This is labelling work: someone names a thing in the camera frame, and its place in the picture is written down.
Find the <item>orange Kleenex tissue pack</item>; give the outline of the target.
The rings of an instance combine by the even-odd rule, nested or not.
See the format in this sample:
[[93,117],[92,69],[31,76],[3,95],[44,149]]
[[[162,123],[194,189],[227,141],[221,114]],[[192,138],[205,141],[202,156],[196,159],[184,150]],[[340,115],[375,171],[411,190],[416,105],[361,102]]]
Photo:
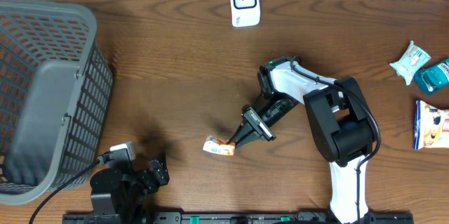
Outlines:
[[224,156],[233,156],[235,143],[227,143],[226,140],[208,136],[203,144],[203,151]]

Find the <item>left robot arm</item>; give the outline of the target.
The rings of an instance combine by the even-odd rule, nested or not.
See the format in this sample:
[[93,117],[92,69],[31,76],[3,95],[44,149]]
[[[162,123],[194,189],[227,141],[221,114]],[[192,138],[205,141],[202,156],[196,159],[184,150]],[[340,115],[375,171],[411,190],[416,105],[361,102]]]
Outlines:
[[108,165],[90,181],[93,212],[84,223],[153,223],[153,214],[144,209],[147,195],[168,184],[166,155],[161,153],[145,169],[136,171],[123,150],[100,158]]

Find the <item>small teal liquid bottle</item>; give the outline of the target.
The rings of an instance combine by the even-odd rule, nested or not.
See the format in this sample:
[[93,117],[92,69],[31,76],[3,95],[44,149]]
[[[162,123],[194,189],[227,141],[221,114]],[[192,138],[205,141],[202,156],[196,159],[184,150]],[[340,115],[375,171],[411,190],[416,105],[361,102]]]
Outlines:
[[414,80],[427,95],[431,95],[448,85],[448,59],[416,72]]

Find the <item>yellow snack bag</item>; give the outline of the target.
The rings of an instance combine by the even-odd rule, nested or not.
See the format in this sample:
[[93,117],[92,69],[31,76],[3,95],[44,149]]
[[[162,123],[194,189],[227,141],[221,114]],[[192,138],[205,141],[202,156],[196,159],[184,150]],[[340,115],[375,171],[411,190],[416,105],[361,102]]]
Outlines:
[[422,100],[418,100],[415,107],[413,149],[448,148],[448,110]]

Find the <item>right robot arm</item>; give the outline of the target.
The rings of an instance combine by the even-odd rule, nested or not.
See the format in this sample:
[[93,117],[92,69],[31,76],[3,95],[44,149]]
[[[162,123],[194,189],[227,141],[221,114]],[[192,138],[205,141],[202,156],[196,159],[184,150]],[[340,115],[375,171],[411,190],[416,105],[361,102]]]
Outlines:
[[366,167],[379,151],[381,135],[357,81],[322,77],[291,57],[262,65],[257,77],[266,103],[243,108],[243,121],[229,142],[241,147],[255,140],[274,140],[271,127],[294,107],[304,105],[316,148],[330,165],[334,219],[364,222]]

